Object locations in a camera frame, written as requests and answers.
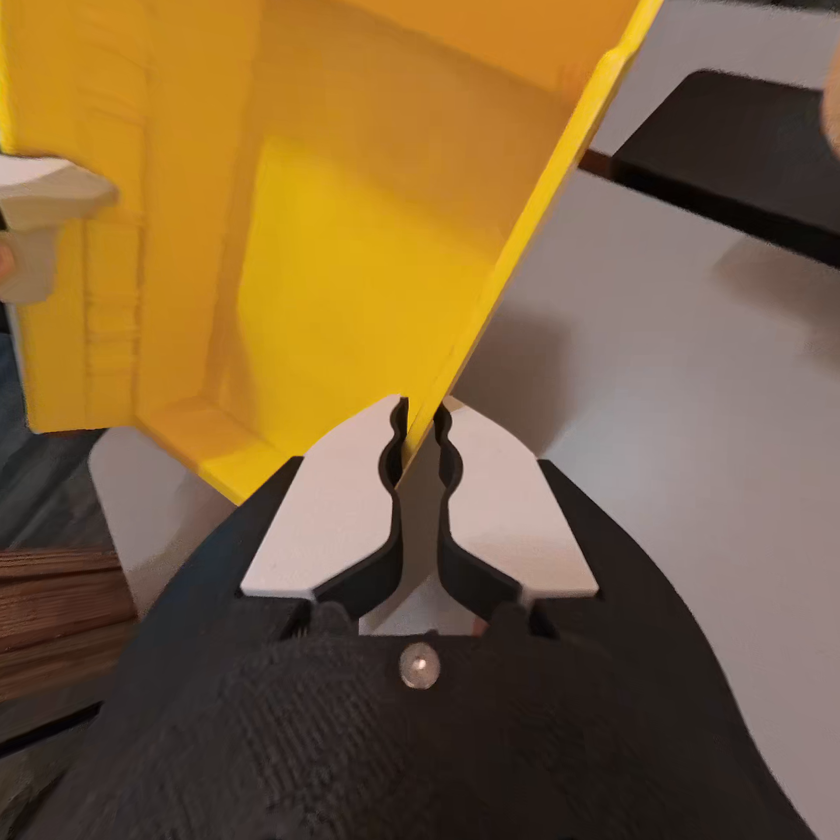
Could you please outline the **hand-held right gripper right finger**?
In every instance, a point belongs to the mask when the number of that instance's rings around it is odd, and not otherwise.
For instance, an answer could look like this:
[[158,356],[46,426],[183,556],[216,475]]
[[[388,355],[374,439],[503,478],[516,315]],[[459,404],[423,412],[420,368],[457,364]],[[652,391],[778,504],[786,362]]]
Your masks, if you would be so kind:
[[444,485],[437,572],[447,594],[480,618],[505,604],[595,596],[599,584],[537,456],[452,396],[434,431]]

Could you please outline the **black tray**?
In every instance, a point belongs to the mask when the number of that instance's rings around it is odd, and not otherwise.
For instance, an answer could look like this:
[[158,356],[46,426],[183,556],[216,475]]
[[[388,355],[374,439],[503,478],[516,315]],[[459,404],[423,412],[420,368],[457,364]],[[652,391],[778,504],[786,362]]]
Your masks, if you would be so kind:
[[839,162],[815,89],[690,73],[612,155],[614,182],[839,267]]

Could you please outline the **yellow plastic box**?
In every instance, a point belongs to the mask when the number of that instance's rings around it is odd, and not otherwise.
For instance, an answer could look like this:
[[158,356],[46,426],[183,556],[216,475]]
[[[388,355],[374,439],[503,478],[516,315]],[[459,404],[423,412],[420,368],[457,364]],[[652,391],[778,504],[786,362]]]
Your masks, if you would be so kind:
[[242,502],[399,395],[412,459],[661,5],[2,2],[2,157],[119,189],[7,303],[29,428]]

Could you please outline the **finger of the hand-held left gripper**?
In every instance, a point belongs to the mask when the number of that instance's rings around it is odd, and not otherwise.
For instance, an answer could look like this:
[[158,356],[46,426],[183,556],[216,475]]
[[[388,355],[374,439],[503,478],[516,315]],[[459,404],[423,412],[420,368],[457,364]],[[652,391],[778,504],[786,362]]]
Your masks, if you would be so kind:
[[119,200],[100,174],[58,157],[1,158],[1,300],[46,300],[56,281],[64,226]]

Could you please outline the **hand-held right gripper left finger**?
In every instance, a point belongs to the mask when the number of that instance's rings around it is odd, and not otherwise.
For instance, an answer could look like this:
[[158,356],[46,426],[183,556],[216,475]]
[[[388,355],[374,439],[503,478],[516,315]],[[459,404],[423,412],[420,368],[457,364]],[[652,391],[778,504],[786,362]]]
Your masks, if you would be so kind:
[[362,618],[396,591],[407,415],[407,397],[386,396],[309,448],[241,581],[244,595],[333,602]]

